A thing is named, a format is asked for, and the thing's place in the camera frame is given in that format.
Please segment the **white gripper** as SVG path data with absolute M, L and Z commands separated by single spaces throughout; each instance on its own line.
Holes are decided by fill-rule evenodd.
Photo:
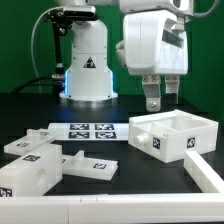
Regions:
M 188 70 L 186 32 L 175 33 L 177 16 L 167 10 L 127 14 L 123 19 L 123 40 L 116 45 L 116 54 L 130 75 L 142 77 L 146 109 L 161 109 L 160 77 L 185 75 Z M 178 102 L 180 80 L 166 76 L 166 96 Z

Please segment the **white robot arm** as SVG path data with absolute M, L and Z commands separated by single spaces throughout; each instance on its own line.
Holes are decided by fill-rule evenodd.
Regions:
M 185 19 L 192 14 L 192 0 L 55 1 L 61 6 L 59 16 L 73 32 L 63 100 L 96 107 L 118 97 L 107 65 L 108 31 L 97 16 L 98 6 L 116 6 L 124 14 L 116 54 L 131 75 L 142 78 L 146 109 L 161 109 L 161 83 L 165 94 L 178 100 L 180 77 L 188 70 Z

